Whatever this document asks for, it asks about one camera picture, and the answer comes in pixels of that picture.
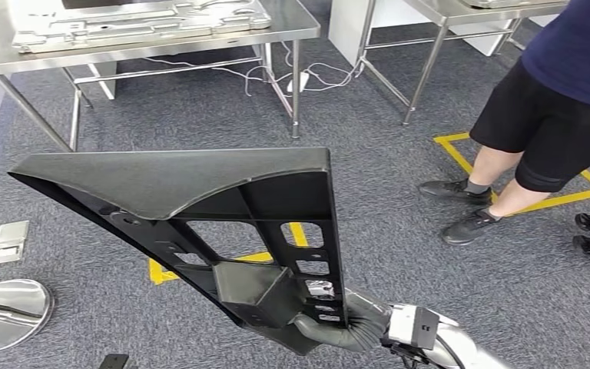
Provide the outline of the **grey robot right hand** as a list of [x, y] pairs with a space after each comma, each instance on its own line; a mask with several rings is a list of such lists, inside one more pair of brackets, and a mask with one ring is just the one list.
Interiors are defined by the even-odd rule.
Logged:
[[386, 336], [392, 308], [389, 304], [355, 288], [345, 288], [348, 325], [346, 328], [317, 323], [298, 314], [292, 323], [304, 336], [321, 344], [361, 352], [381, 347]]

